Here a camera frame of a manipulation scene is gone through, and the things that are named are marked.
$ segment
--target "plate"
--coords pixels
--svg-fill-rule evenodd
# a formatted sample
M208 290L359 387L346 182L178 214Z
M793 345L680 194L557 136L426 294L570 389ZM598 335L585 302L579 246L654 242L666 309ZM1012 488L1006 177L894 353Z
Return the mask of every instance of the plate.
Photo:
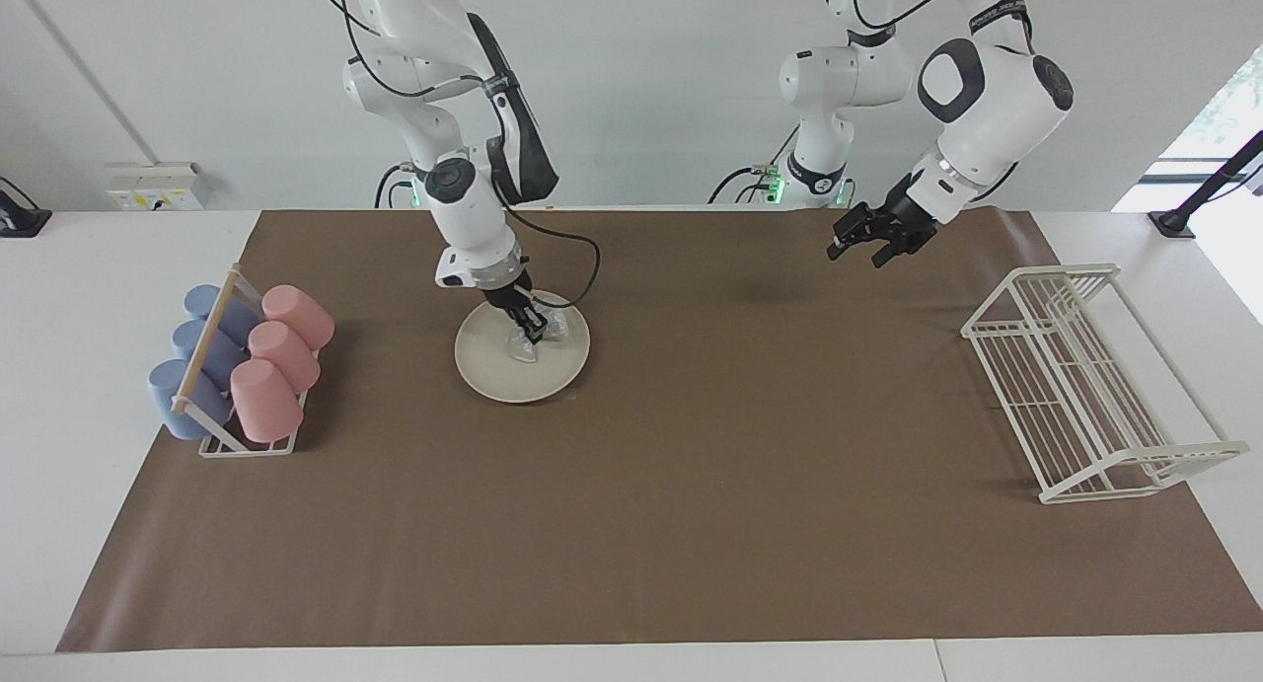
M566 301L551 292L536 290L536 296L554 304ZM536 345L539 361L524 364L513 359L508 350L509 335L518 330L517 323L501 309L479 304L456 332L456 370L471 389L500 403L547 399L578 376L592 345L584 314L573 307L561 312L570 323L570 335L560 341L541 341Z

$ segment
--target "table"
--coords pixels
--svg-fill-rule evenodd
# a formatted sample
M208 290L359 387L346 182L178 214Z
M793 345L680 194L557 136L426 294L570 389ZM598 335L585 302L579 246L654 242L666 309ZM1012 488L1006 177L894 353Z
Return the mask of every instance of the table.
M0 245L0 273L30 274L0 294L6 344L0 385L0 677L158 678L181 671L239 677L342 678L398 674L589 678L799 678L974 681L1254 678L1263 635L1076 640L911 640L763 645L637 645L392 650L236 650L44 657L53 649L158 419L140 384L193 283L216 282L244 246L256 213L58 215L37 241ZM1263 327L1195 242L1163 241L1140 215L1039 215L1062 263L1122 264L1122 280L1159 340L1238 438L1263 443ZM106 309L121 294L121 308ZM76 364L90 364L75 370ZM81 403L72 409L73 403ZM64 413L51 419L49 413ZM64 443L92 442L71 451ZM1263 461L1245 457L1194 481L1225 547L1263 597Z

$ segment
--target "green light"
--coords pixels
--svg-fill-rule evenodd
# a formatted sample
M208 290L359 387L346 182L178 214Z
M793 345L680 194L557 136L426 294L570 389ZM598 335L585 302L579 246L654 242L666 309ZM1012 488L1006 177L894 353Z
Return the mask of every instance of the green light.
M842 206L842 208L850 208L851 200L855 197L855 182L853 178L844 178L841 191L837 192L837 197L834 201L835 206Z
M772 183L772 188L768 188L768 202L781 202L781 196L784 196L786 179L781 177L774 177L775 182Z

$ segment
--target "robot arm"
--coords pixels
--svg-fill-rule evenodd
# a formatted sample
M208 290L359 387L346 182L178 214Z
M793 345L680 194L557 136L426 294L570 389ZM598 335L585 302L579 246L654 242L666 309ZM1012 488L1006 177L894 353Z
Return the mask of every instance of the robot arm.
M893 0L861 3L885 18ZM777 165L783 178L779 202L789 205L832 206L855 141L855 125L840 112L901 101L912 85L912 61L893 25L866 29L851 0L830 0L829 8L844 20L847 44L807 48L781 66L781 96L799 116L798 141Z
M548 318L527 296L532 280L501 202L543 200L558 178L517 76L488 24L457 0L360 4L379 44L349 62L344 85L352 101L403 134L416 193L448 242L434 280L482 290L522 327L529 347L543 338ZM500 135L486 143L486 168L475 165L480 148L465 145L455 116L428 105L476 87L500 121Z
M938 224L998 187L1070 111L1074 88L1056 62L1036 56L1024 0L957 3L969 11L971 38L938 47L917 81L922 106L943 133L883 206L856 206L835 224L831 260L861 241L887 241L873 255L878 268L916 254ZM861 24L871 13L853 3Z

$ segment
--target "cup rack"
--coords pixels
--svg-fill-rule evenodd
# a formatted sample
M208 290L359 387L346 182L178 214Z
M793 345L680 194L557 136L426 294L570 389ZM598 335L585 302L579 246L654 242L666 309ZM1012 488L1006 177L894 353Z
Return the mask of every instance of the cup rack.
M1188 386L1116 264L1014 269L965 322L1046 504L1146 496L1240 453ZM1101 335L1089 304L1114 292L1219 442L1177 445Z
M179 384L179 390L177 390L176 395L172 398L171 410L172 413L176 413L176 416L188 416L202 427L206 427L206 431L211 433L206 438L202 438L197 451L197 453L205 458L270 457L292 453L294 452L294 442L298 440L298 431L283 441L273 443L253 443L244 437L239 438L239 436L230 433L225 426L220 426L193 402L193 386L197 384L197 375L202 370L202 364L206 364L206 356L211 349L211 336L215 330L218 330L229 301L235 296L244 301L250 309L261 317L261 294L259 294L259 292L250 285L246 278L242 277L241 265L234 264L224 280L224 285L220 288L220 296L215 301L211 313L207 314L206 327L203 327L202 335L197 340L197 347L193 350L192 359L189 359L188 368L184 371L184 379L181 380ZM314 355L320 359L318 350ZM307 394L307 390L298 394L299 408L306 409ZM225 395L229 399L232 398L231 393ZM229 422L231 422L235 413L236 409L234 408L229 416Z

